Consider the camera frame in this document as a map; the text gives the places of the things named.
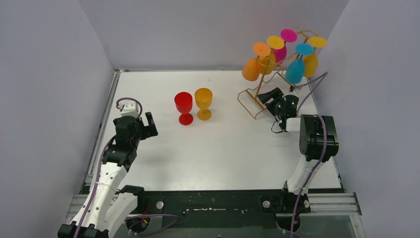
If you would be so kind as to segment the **red wine glass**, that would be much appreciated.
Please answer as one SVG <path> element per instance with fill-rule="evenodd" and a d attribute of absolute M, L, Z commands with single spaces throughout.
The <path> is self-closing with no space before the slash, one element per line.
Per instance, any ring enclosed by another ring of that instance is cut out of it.
<path fill-rule="evenodd" d="M 175 106 L 178 112 L 181 114 L 179 116 L 179 123 L 182 125 L 190 125 L 194 118 L 190 111 L 193 107 L 193 97 L 188 92 L 180 92 L 174 97 Z"/>

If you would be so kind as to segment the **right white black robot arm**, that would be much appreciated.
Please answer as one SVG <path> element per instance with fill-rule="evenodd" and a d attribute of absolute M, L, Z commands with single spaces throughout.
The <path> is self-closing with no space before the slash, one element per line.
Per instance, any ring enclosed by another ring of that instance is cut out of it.
<path fill-rule="evenodd" d="M 296 195 L 306 194 L 309 185 L 320 167 L 338 153 L 339 143 L 332 116 L 298 115 L 299 98 L 284 95 L 279 88 L 257 95 L 275 117 L 280 133 L 299 135 L 301 157 L 285 187 L 289 193 L 279 198 L 280 208 L 287 213 L 299 206 Z"/>

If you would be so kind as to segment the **gold wire glass rack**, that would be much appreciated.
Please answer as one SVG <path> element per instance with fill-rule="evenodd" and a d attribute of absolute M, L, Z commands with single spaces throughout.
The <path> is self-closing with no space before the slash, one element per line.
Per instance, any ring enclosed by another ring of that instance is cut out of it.
<path fill-rule="evenodd" d="M 301 82 L 297 84 L 291 84 L 286 81 L 285 79 L 286 70 L 288 69 L 288 66 L 290 65 L 290 63 L 294 62 L 299 57 L 298 53 L 295 50 L 295 47 L 301 43 L 308 44 L 307 40 L 310 37 L 320 36 L 320 35 L 312 30 L 303 30 L 299 27 L 296 27 L 292 30 L 294 30 L 297 33 L 298 39 L 297 41 L 293 43 L 286 44 L 287 56 L 285 60 L 283 61 L 283 64 L 280 66 L 275 66 L 273 71 L 268 75 L 260 74 L 258 79 L 256 80 L 256 82 L 258 82 L 257 87 L 247 88 L 238 93 L 237 101 L 248 112 L 248 114 L 250 114 L 251 117 L 254 119 L 256 119 L 260 113 L 266 110 L 265 105 L 257 98 L 257 95 L 260 94 L 263 85 L 271 82 L 276 76 L 279 76 L 285 83 L 289 85 L 290 92 L 298 91 L 301 87 L 300 86 Z"/>

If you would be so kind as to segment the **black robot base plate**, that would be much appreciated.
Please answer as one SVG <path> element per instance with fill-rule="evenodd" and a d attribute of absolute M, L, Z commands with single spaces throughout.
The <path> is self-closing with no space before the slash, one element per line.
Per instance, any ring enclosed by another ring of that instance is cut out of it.
<path fill-rule="evenodd" d="M 300 226 L 299 215 L 310 213 L 307 195 L 284 189 L 144 191 L 132 214 L 164 214 L 162 225 L 173 228 L 243 228 Z"/>

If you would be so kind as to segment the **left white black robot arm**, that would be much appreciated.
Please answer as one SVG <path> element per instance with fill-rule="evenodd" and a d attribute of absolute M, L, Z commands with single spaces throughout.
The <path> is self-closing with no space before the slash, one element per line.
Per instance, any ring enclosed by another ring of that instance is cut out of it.
<path fill-rule="evenodd" d="M 152 113 L 145 116 L 148 125 L 133 116 L 114 119 L 116 133 L 101 154 L 93 188 L 71 222 L 60 226 L 59 238 L 112 238 L 131 212 L 145 211 L 143 187 L 126 185 L 112 200 L 137 157 L 140 141 L 158 135 Z"/>

